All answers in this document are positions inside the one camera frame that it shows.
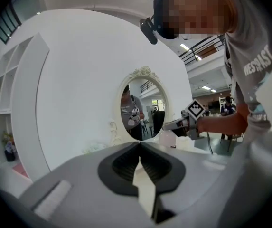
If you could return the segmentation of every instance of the black railing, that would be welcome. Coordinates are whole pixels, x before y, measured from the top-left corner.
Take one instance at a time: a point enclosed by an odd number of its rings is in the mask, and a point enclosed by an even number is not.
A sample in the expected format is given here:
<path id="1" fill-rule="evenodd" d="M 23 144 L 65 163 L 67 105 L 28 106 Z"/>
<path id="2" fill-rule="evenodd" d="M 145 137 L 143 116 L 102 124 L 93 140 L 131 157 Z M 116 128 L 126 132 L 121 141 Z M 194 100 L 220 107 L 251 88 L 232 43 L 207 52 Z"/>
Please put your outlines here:
<path id="1" fill-rule="evenodd" d="M 194 62 L 224 49 L 225 37 L 221 36 L 209 36 L 202 41 L 192 46 L 189 50 L 182 53 L 179 57 L 184 62 L 184 65 L 190 65 Z"/>
<path id="2" fill-rule="evenodd" d="M 154 84 L 151 81 L 146 81 L 144 84 L 142 84 L 140 86 L 141 88 L 141 93 L 143 93 L 143 91 L 148 90 L 150 87 L 152 87 Z"/>
<path id="3" fill-rule="evenodd" d="M 21 21 L 10 2 L 0 14 L 0 39 L 6 44 L 20 25 Z"/>

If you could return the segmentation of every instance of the black vase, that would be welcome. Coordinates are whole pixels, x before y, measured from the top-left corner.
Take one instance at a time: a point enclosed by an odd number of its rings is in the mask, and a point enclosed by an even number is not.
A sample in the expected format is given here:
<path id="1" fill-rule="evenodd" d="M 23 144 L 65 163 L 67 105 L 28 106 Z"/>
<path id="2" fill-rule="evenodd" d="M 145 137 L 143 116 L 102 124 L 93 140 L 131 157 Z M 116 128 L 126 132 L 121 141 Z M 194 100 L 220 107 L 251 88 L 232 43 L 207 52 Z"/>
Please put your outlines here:
<path id="1" fill-rule="evenodd" d="M 13 162 L 16 159 L 14 153 L 9 153 L 6 150 L 4 151 L 4 153 L 8 162 Z"/>

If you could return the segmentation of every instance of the cream mirror frame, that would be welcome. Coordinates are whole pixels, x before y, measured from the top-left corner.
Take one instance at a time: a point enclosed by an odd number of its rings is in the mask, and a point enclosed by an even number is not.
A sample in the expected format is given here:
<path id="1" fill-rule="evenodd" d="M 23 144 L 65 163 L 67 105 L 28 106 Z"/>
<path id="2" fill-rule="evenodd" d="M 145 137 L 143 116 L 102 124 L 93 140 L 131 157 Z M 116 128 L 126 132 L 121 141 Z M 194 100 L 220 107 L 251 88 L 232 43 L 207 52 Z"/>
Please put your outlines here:
<path id="1" fill-rule="evenodd" d="M 151 71 L 151 69 L 148 66 L 143 66 L 140 69 L 136 69 L 133 73 L 130 73 L 121 83 L 118 93 L 116 95 L 115 101 L 114 101 L 114 106 L 113 106 L 113 119 L 110 121 L 110 127 L 111 127 L 111 134 L 112 134 L 112 139 L 111 139 L 111 146 L 118 145 L 121 143 L 128 143 L 128 142 L 135 142 L 139 141 L 134 138 L 132 138 L 128 132 L 125 130 L 122 118 L 121 118 L 121 111 L 120 111 L 120 106 L 121 106 L 121 96 L 123 93 L 123 90 L 127 86 L 129 82 L 135 79 L 147 79 L 151 81 L 163 94 L 165 104 L 166 104 L 166 110 L 165 110 L 165 116 L 164 116 L 164 122 L 170 122 L 172 121 L 172 106 L 171 106 L 171 101 L 169 98 L 169 95 L 166 91 L 166 88 L 163 86 L 161 83 L 160 79 L 158 76 Z M 159 134 L 163 130 L 161 129 L 159 133 L 154 137 L 158 138 Z"/>

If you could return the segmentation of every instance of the pink mat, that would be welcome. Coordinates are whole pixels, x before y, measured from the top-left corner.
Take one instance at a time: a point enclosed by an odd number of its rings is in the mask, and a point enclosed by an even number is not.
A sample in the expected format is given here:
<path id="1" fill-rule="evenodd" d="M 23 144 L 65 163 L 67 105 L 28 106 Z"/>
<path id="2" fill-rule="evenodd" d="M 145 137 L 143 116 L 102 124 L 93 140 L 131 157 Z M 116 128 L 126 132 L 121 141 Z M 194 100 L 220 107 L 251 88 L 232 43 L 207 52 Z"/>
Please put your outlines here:
<path id="1" fill-rule="evenodd" d="M 16 165 L 16 166 L 12 167 L 12 168 L 13 168 L 17 173 L 20 173 L 21 175 L 26 176 L 27 178 L 29 178 L 28 175 L 26 174 L 26 171 L 24 170 L 24 167 L 22 166 L 22 164 L 18 164 L 18 165 Z"/>

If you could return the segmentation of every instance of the cable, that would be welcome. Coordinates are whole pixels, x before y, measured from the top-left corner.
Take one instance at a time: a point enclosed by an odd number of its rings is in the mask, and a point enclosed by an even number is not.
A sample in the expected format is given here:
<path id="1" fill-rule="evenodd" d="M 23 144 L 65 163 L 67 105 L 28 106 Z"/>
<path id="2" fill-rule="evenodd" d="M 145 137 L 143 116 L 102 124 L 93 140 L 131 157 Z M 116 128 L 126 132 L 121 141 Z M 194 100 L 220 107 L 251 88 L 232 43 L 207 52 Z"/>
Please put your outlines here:
<path id="1" fill-rule="evenodd" d="M 211 143 L 210 143 L 210 135 L 208 133 L 207 133 L 207 143 L 208 143 L 208 148 L 210 149 L 211 154 L 214 154 L 211 147 Z"/>

